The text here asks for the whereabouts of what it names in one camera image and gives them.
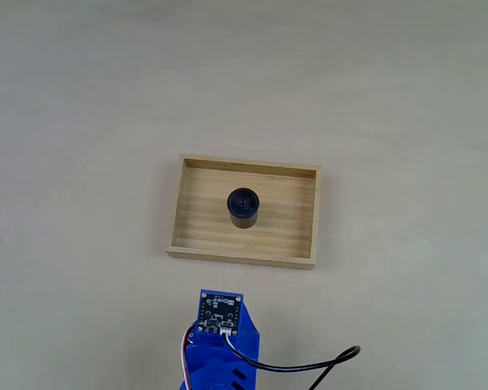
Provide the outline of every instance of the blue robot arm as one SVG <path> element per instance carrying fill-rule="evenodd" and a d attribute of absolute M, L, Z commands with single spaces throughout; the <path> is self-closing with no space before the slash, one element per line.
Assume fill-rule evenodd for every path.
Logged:
<path fill-rule="evenodd" d="M 185 362 L 194 390 L 255 390 L 256 368 L 233 354 L 221 332 L 246 356 L 259 358 L 260 334 L 251 322 L 244 296 L 202 290 L 198 317 L 185 343 Z M 181 390 L 189 390 L 185 383 Z"/>

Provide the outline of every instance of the black cup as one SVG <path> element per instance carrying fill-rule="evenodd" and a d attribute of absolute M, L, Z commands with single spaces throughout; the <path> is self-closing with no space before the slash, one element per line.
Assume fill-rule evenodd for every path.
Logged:
<path fill-rule="evenodd" d="M 228 211 L 237 228 L 251 228 L 259 216 L 259 197 L 249 188 L 237 188 L 229 194 Z"/>

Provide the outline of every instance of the wooden tray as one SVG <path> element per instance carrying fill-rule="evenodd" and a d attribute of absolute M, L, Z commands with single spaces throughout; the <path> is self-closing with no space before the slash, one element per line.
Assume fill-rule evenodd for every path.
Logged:
<path fill-rule="evenodd" d="M 310 269 L 320 203 L 320 167 L 182 155 L 167 253 L 177 258 Z M 247 187 L 260 199 L 254 227 L 231 223 L 226 200 Z"/>

